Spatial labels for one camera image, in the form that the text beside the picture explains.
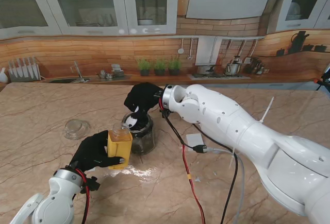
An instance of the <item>gray cable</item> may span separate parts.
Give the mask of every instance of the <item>gray cable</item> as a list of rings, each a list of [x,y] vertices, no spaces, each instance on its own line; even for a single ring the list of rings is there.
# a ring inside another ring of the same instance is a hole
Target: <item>gray cable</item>
[[[220,151],[220,152],[232,154],[230,151],[224,150],[224,149],[220,149],[220,148],[210,148],[210,147],[207,147],[207,149],[209,149],[209,151],[214,151],[215,150],[215,151]],[[244,169],[244,164],[243,164],[242,159],[239,156],[237,156],[237,159],[238,159],[239,163],[242,166],[242,187],[241,187],[241,198],[240,198],[240,201],[239,201],[239,204],[238,204],[238,209],[237,209],[237,213],[236,213],[235,220],[234,220],[233,224],[237,224],[239,213],[240,213],[241,208],[242,208],[242,205],[243,205],[243,199],[244,199],[244,183],[245,183],[245,169]]]

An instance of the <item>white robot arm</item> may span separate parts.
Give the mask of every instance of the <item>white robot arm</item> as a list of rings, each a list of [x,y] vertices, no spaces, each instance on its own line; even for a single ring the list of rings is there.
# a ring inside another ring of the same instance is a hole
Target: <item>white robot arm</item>
[[[299,136],[278,133],[238,103],[201,85],[168,85],[161,99],[216,141],[246,155],[268,193],[312,224],[330,222],[330,150]]]
[[[57,170],[49,180],[49,195],[45,199],[39,193],[32,196],[10,224],[22,224],[26,219],[32,224],[73,223],[73,197],[82,185],[79,174],[64,168]]]

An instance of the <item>electrical connector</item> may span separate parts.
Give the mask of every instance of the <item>electrical connector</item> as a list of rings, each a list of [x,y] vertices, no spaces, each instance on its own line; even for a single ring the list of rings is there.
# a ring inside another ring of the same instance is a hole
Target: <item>electrical connector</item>
[[[196,145],[192,149],[197,153],[206,153],[208,151],[207,146],[203,144]]]

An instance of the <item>glass cabinet door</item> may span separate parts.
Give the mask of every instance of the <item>glass cabinet door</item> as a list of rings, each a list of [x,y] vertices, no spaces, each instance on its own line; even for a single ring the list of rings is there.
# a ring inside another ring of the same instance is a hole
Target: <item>glass cabinet door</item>
[[[125,0],[129,34],[176,32],[177,0]]]
[[[326,0],[284,0],[277,31],[314,28]]]
[[[61,34],[46,0],[0,0],[0,38]]]
[[[324,5],[314,28],[330,28],[330,0]]]
[[[63,34],[127,35],[124,0],[48,0]]]

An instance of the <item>black glove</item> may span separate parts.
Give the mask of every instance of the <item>black glove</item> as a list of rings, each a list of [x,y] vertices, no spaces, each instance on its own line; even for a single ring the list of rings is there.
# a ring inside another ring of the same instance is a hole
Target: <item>black glove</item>
[[[132,118],[145,117],[149,109],[158,104],[159,98],[154,97],[154,94],[160,91],[162,88],[149,82],[135,85],[124,102],[124,105],[132,112],[135,112],[136,107],[139,107],[139,110],[131,115]]]
[[[108,146],[108,133],[105,130],[84,139],[79,145],[70,162],[81,171],[90,170],[96,166],[107,167],[124,163],[121,157],[108,157],[105,146]]]

